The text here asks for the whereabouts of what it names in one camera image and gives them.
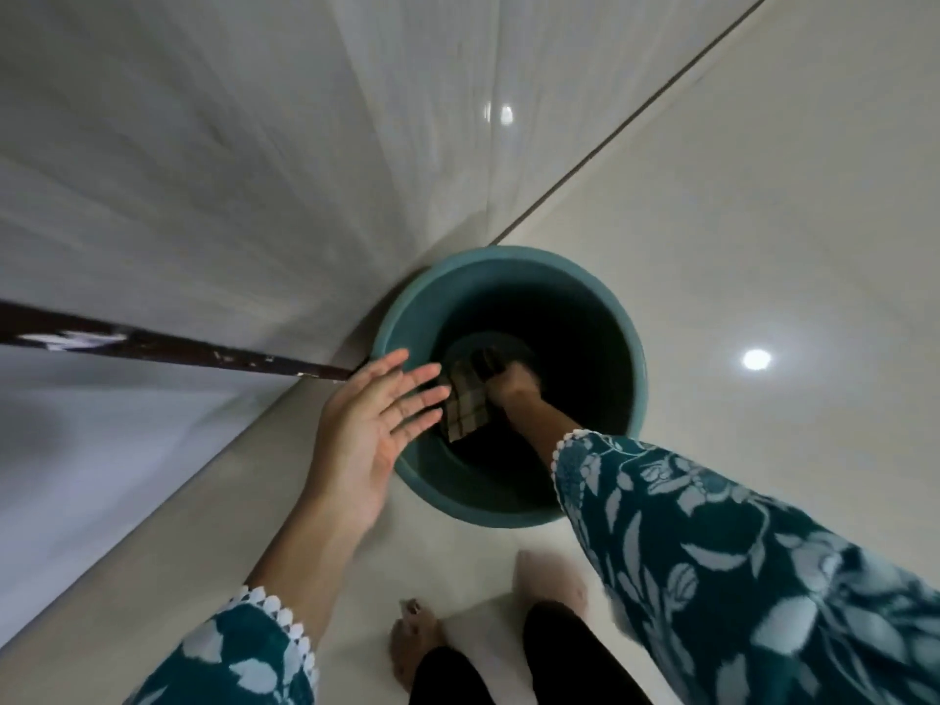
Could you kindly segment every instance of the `white lace trim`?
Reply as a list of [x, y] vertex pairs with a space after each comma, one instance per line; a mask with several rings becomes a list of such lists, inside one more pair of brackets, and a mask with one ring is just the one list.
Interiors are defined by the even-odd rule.
[[304, 625], [299, 621], [294, 623], [293, 611], [287, 607], [282, 608], [281, 600], [274, 595], [268, 596], [264, 591], [264, 587], [248, 588], [245, 586], [239, 589], [238, 594], [232, 597], [231, 601], [226, 604], [222, 611], [229, 611], [229, 609], [240, 606], [241, 604], [249, 604], [261, 609], [270, 616], [271, 619], [280, 626], [281, 631], [293, 641], [293, 644], [297, 647], [297, 651], [300, 652], [304, 675], [306, 675], [307, 680], [310, 681], [310, 687], [313, 689], [314, 696], [316, 696], [317, 681], [320, 679], [316, 658], [310, 647], [310, 639], [304, 635]]
[[561, 454], [561, 451], [566, 447], [571, 447], [571, 444], [578, 438], [587, 435], [588, 433], [594, 432], [593, 430], [588, 430], [583, 427], [577, 427], [569, 433], [565, 434], [561, 440], [558, 441], [558, 444], [555, 446], [555, 451], [552, 453], [552, 487], [555, 488], [555, 497], [558, 498], [558, 504], [561, 505], [562, 509], [565, 507], [565, 503], [561, 500], [561, 493], [558, 491], [558, 481], [555, 480], [555, 471], [558, 468], [558, 456]]

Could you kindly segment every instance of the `bare foot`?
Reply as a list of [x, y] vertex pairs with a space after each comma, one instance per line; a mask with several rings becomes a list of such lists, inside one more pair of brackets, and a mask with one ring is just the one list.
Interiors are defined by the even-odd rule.
[[588, 590], [581, 574], [568, 559], [558, 554], [520, 551], [516, 555], [512, 590], [524, 613], [540, 601], [565, 604], [581, 619], [588, 612]]
[[401, 687], [410, 693], [421, 659], [446, 645], [444, 629], [433, 611], [417, 599], [401, 602], [401, 618], [392, 626], [388, 643], [395, 680]]

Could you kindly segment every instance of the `person's left hand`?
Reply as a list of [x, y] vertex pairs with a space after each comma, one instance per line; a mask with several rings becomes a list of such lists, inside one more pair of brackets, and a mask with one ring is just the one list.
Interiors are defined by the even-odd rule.
[[326, 402], [320, 417], [304, 498], [315, 500], [320, 509], [335, 509], [362, 532], [382, 511], [401, 451], [437, 423], [443, 411], [435, 408], [409, 418], [450, 394], [449, 386], [440, 385], [409, 396], [440, 374], [441, 365], [404, 373], [400, 366], [407, 359], [408, 350], [398, 349], [362, 368]]

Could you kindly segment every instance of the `floral sleeve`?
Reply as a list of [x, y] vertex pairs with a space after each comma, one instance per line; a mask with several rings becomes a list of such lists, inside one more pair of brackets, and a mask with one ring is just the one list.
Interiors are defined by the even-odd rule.
[[940, 703], [940, 595], [681, 455], [577, 430], [558, 499], [686, 703]]
[[276, 596], [242, 587], [183, 638], [125, 705], [312, 705], [317, 681], [310, 641]]

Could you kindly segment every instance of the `black pants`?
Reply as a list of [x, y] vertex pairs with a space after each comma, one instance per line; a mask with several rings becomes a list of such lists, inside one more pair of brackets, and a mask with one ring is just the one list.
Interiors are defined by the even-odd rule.
[[[525, 617], [523, 649], [539, 705], [650, 700], [585, 623], [562, 604], [536, 604]], [[410, 705], [493, 705], [463, 653], [441, 647], [417, 666]]]

